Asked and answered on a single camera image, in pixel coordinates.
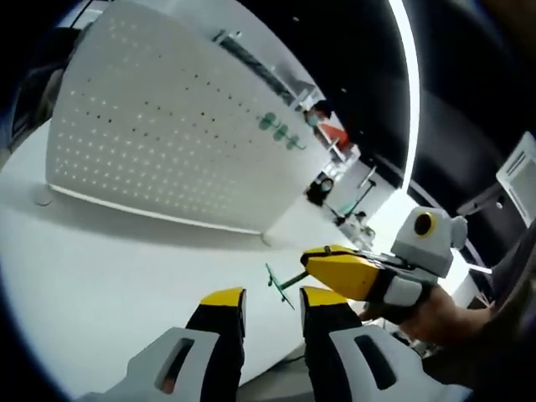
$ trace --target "metal rod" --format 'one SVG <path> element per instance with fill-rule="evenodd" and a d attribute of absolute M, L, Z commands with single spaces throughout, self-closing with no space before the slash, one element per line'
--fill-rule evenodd
<path fill-rule="evenodd" d="M 361 188 L 362 186 L 365 185 L 365 183 L 376 173 L 376 169 L 378 167 L 376 165 L 374 165 L 367 173 L 367 176 L 365 176 L 363 178 L 363 180 L 361 180 L 361 183 L 358 185 L 358 188 Z"/>
<path fill-rule="evenodd" d="M 364 198 L 367 196 L 367 194 L 370 193 L 370 191 L 376 187 L 376 182 L 374 180 L 369 180 L 370 187 L 367 188 L 367 190 L 363 193 L 361 197 L 358 198 L 358 200 L 355 202 L 353 207 L 344 215 L 345 218 L 349 218 L 351 214 L 353 214 L 353 211 L 358 207 L 358 205 L 361 203 L 361 201 L 364 200 Z"/>
<path fill-rule="evenodd" d="M 281 289 L 284 291 L 287 287 L 294 285 L 296 282 L 301 281 L 309 276 L 307 271 L 303 271 L 300 275 L 294 276 L 292 279 L 281 284 Z"/>

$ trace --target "air conditioner vent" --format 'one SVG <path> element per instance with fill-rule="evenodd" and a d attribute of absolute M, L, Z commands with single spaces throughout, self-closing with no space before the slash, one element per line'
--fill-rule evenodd
<path fill-rule="evenodd" d="M 531 133 L 523 135 L 516 149 L 497 172 L 497 180 L 529 226 L 536 219 L 536 140 Z"/>

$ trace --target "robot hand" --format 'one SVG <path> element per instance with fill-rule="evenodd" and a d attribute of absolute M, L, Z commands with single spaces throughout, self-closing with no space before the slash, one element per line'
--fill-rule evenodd
<path fill-rule="evenodd" d="M 451 247 L 461 248 L 466 237 L 462 217 L 452 219 L 442 209 L 417 207 L 397 234 L 391 249 L 394 256 L 333 245 L 308 250 L 301 262 L 307 274 L 330 289 L 369 302 L 368 308 L 401 323 L 428 299 L 438 278 L 448 275 Z"/>
<path fill-rule="evenodd" d="M 419 356 L 376 326 L 363 327 L 346 298 L 300 290 L 305 362 L 316 402 L 459 402 L 470 390 L 426 375 Z M 235 402 L 244 364 L 245 290 L 205 297 L 185 329 L 173 328 L 129 362 L 95 402 Z"/>

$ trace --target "black ceiling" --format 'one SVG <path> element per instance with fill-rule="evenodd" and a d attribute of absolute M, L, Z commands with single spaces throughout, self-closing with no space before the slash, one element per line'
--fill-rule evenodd
<path fill-rule="evenodd" d="M 361 151 L 379 163 L 391 183 L 399 184 L 409 89 L 388 1 L 332 0 L 314 7 L 292 1 L 240 2 L 303 63 Z M 496 182 L 496 171 L 534 124 L 536 91 L 508 39 L 476 2 L 404 3 L 421 83 L 413 176 L 419 186 L 411 193 L 456 214 Z M 524 228 L 505 199 L 503 209 L 492 203 L 468 218 L 470 241 L 488 265 L 501 258 Z"/>

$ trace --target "human hand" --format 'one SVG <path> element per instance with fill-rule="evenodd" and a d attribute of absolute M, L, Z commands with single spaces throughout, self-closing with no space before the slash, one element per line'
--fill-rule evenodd
<path fill-rule="evenodd" d="M 415 309 L 411 318 L 399 328 L 413 339 L 447 346 L 458 343 L 480 331 L 491 319 L 491 309 L 468 310 L 458 307 L 452 297 L 440 286 L 435 286 L 430 297 Z M 382 317 L 382 309 L 365 311 L 362 321 Z"/>

